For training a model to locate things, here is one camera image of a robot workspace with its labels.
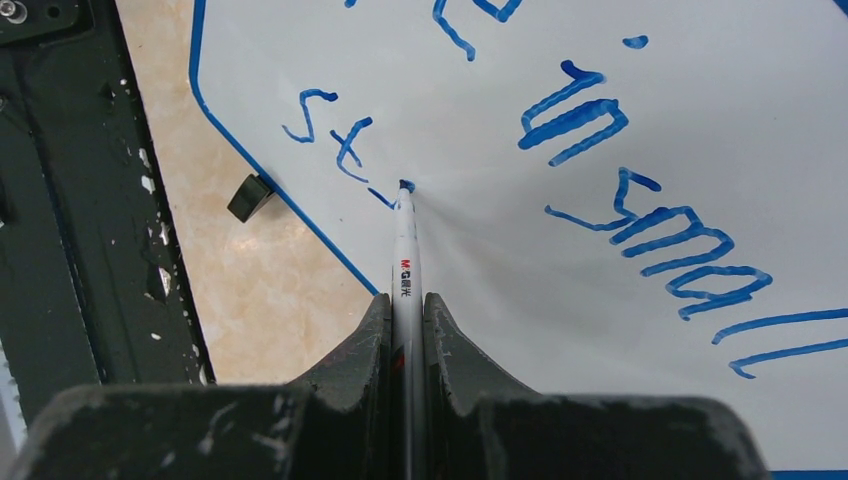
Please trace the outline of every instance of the beige marble table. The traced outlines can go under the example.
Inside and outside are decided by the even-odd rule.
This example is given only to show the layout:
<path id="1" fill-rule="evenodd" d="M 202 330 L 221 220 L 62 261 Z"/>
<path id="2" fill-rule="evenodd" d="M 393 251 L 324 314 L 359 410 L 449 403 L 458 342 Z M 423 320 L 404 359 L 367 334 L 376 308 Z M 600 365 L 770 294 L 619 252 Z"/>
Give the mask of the beige marble table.
<path id="1" fill-rule="evenodd" d="M 188 83 L 193 0 L 117 0 L 218 383 L 284 382 L 359 322 L 371 296 L 277 197 L 227 211 L 247 162 Z"/>

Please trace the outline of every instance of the blue border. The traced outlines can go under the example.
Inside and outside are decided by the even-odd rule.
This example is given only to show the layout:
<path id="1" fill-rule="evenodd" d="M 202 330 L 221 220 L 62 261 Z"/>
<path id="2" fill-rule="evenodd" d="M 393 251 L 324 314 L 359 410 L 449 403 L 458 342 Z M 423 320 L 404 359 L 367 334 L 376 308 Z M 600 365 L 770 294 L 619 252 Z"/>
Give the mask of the blue border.
<path id="1" fill-rule="evenodd" d="M 347 267 L 348 270 L 350 270 L 350 273 L 352 273 L 353 276 L 356 277 L 356 279 L 359 280 L 362 285 L 364 285 L 365 288 L 369 292 L 371 292 L 372 295 L 377 295 L 380 292 L 374 287 L 374 284 L 372 284 L 370 281 L 368 281 L 367 278 L 365 278 L 365 275 L 363 275 L 362 272 L 360 272 L 359 269 L 357 269 L 353 265 L 353 263 L 351 263 L 351 261 L 345 256 L 345 254 L 342 253 L 341 250 L 339 250 L 339 247 L 337 247 L 332 240 L 327 238 L 324 232 L 322 232 L 321 229 L 318 228 L 318 226 L 315 225 L 315 223 L 309 217 L 306 216 L 306 213 L 304 213 L 303 210 L 301 210 L 300 207 L 298 207 L 297 204 L 294 203 L 294 200 L 292 200 L 291 197 L 289 197 L 288 194 L 283 191 L 282 187 L 280 187 L 277 182 L 275 182 L 271 178 L 271 176 L 268 175 L 268 172 L 266 172 L 261 166 L 259 166 L 259 163 L 257 163 L 256 160 L 247 152 L 247 150 L 245 150 L 245 148 L 238 142 L 238 140 L 233 137 L 233 135 L 226 129 L 226 127 L 221 124 L 221 122 L 215 117 L 215 115 L 213 115 L 212 112 L 209 111 L 209 107 L 206 106 L 206 101 L 203 99 L 203 94 L 200 92 L 200 86 L 197 83 L 197 74 L 198 69 L 200 68 L 200 46 L 203 43 L 203 21 L 205 17 L 206 0 L 195 0 L 194 19 L 192 21 L 191 27 L 191 51 L 189 53 L 188 60 L 188 79 L 189 83 L 191 83 L 191 92 L 194 94 L 194 98 L 197 100 L 197 104 L 200 106 L 200 109 L 203 110 L 203 114 L 206 115 L 206 118 L 209 119 L 212 125 L 214 125 L 215 128 L 217 128 L 218 131 L 221 132 L 221 135 L 223 135 L 224 138 L 226 138 L 227 141 L 230 142 L 230 145 L 232 145 L 233 148 L 235 148 L 241 154 L 241 156 L 244 157 L 245 160 L 247 160 L 247 163 L 249 163 L 250 166 L 253 167 L 254 170 L 256 170 L 256 173 L 259 174 L 262 180 L 264 180 L 266 183 L 268 183 L 274 188 L 274 191 L 276 191 L 280 198 L 282 198 L 283 201 L 286 202 L 286 205 L 288 205 L 289 208 L 291 208 L 291 210 L 295 214 L 297 214 L 297 216 L 300 217 L 301 220 L 303 220 L 303 223 L 305 223 L 306 226 L 309 227 L 309 229 L 312 230 L 315 235 L 317 235 L 318 238 L 321 239 L 322 242 L 324 242 L 324 245 L 326 245 L 327 248 L 329 248 L 330 251 L 333 252 L 333 254 L 342 262 L 342 264 Z"/>
<path id="2" fill-rule="evenodd" d="M 837 0 L 837 4 L 840 2 L 846 2 L 848 4 L 848 0 Z M 197 100 L 197 104 L 200 105 L 200 109 L 203 110 L 203 114 L 206 115 L 206 118 L 221 132 L 221 135 L 230 142 L 230 145 L 235 148 L 247 163 L 253 167 L 254 170 L 262 177 L 265 182 L 271 185 L 274 188 L 274 191 L 286 202 L 286 205 L 292 209 L 294 213 L 303 220 L 303 223 L 312 230 L 318 238 L 324 242 L 324 245 L 330 249 L 331 252 L 350 270 L 350 273 L 353 274 L 354 277 L 357 278 L 362 285 L 371 292 L 372 295 L 377 295 L 379 291 L 374 288 L 374 285 L 365 278 L 365 275 L 359 271 L 353 263 L 348 260 L 348 258 L 339 250 L 339 247 L 336 246 L 324 235 L 324 232 L 318 228 L 315 223 L 310 220 L 309 217 L 294 203 L 291 197 L 283 191 L 283 189 L 275 182 L 268 172 L 266 172 L 262 167 L 259 166 L 259 163 L 247 153 L 247 150 L 238 142 L 238 140 L 233 137 L 233 135 L 221 124 L 221 122 L 209 111 L 209 107 L 206 106 L 206 101 L 203 100 L 203 94 L 200 93 L 200 87 L 197 84 L 197 73 L 198 68 L 200 66 L 200 46 L 203 41 L 203 20 L 206 16 L 206 0 L 195 0 L 194 1 L 194 20 L 192 21 L 191 27 L 191 51 L 189 53 L 189 63 L 188 63 L 188 78 L 191 83 L 191 92 L 194 94 L 194 98 Z M 848 480 L 848 470 L 822 470 L 822 471 L 780 471 L 780 472 L 772 472 L 775 480 L 837 480 L 844 479 Z"/>

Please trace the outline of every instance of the whiteboard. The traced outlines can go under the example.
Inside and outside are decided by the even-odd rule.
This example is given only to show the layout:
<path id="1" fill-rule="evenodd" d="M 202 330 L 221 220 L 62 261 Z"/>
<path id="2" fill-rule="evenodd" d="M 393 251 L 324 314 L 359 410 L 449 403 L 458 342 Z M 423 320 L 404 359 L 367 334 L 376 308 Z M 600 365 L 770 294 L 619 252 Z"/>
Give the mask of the whiteboard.
<path id="1" fill-rule="evenodd" d="M 771 469 L 848 470 L 837 4 L 233 5 L 194 93 L 370 291 L 411 180 L 425 291 L 529 386 L 717 398 Z"/>

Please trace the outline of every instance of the bolt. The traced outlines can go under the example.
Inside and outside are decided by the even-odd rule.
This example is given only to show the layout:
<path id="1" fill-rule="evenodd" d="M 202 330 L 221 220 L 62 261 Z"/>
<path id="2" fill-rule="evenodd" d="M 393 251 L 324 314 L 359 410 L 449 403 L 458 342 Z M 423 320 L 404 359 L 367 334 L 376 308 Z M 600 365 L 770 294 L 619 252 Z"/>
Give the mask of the bolt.
<path id="1" fill-rule="evenodd" d="M 15 0 L 0 0 L 0 17 L 18 25 L 26 20 L 27 11 L 23 3 Z"/>

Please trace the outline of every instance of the marker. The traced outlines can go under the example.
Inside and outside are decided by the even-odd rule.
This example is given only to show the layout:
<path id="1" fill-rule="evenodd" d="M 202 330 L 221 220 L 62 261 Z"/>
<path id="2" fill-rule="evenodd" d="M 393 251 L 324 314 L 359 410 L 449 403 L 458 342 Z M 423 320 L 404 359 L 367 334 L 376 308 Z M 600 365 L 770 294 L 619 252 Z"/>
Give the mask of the marker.
<path id="1" fill-rule="evenodd" d="M 402 358 L 403 476 L 423 478 L 427 442 L 424 382 L 424 329 L 421 261 L 415 230 L 415 207 L 410 195 L 415 184 L 401 180 L 395 214 L 395 254 L 392 264 L 392 347 Z"/>

